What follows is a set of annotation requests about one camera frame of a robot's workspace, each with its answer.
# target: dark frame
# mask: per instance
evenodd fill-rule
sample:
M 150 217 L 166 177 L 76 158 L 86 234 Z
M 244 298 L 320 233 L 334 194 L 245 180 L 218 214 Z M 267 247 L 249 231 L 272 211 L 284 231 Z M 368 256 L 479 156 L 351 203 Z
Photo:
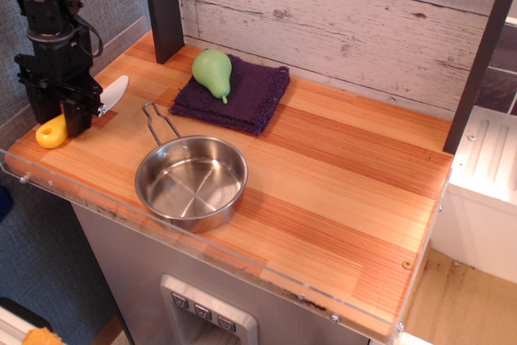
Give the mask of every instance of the dark frame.
M 474 58 L 469 78 L 467 78 L 467 82 L 465 83 L 460 103 L 456 109 L 451 129 L 449 130 L 447 140 L 443 147 L 443 151 L 446 153 L 455 154 L 458 150 L 463 132 L 469 121 L 470 112 L 474 108 L 477 93 L 479 92 L 483 78 L 485 77 L 485 72 L 494 54 L 495 46 L 498 43 L 512 2 L 513 0 L 494 0 L 490 17 L 486 23 L 485 32 L 481 38 L 481 43 L 479 44 L 479 49 Z
M 147 0 L 156 61 L 164 64 L 184 45 L 179 0 Z

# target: folded cloth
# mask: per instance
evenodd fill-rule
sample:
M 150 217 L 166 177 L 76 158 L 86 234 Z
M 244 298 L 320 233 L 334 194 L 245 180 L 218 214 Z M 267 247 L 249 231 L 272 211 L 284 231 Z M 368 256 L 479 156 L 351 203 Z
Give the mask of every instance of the folded cloth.
M 179 92 L 170 113 L 260 135 L 290 81 L 289 68 L 255 65 L 228 55 L 232 62 L 228 103 L 216 99 L 193 77 Z

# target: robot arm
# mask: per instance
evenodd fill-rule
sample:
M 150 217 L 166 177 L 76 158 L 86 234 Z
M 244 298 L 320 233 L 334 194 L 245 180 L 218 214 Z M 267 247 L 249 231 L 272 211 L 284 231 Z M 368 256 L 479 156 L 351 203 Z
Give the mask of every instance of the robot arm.
M 17 0 L 27 18 L 27 38 L 34 56 L 19 54 L 19 81 L 37 120 L 43 124 L 65 113 L 69 137 L 76 137 L 101 116 L 102 87 L 90 76 L 93 58 L 103 44 L 99 34 L 78 12 L 81 0 Z M 99 51 L 91 51 L 90 31 L 99 37 Z

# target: toy pear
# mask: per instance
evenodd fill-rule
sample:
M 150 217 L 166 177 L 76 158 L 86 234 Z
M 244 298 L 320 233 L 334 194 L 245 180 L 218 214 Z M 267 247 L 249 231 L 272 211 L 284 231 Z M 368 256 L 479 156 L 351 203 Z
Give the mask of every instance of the toy pear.
M 210 48 L 201 52 L 192 64 L 192 75 L 195 80 L 210 90 L 210 93 L 227 104 L 229 95 L 229 76 L 232 73 L 232 62 L 221 50 Z

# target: metal saucepan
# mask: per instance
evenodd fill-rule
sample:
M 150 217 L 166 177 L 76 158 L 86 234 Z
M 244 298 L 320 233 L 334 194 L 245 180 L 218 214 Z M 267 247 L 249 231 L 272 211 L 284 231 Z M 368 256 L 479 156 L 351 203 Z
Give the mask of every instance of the metal saucepan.
M 160 142 L 146 109 L 149 105 L 178 139 Z M 138 166 L 135 187 L 142 203 L 160 218 L 191 232 L 204 232 L 228 221 L 248 179 L 241 152 L 216 137 L 182 137 L 155 103 L 145 103 L 142 109 L 158 143 Z

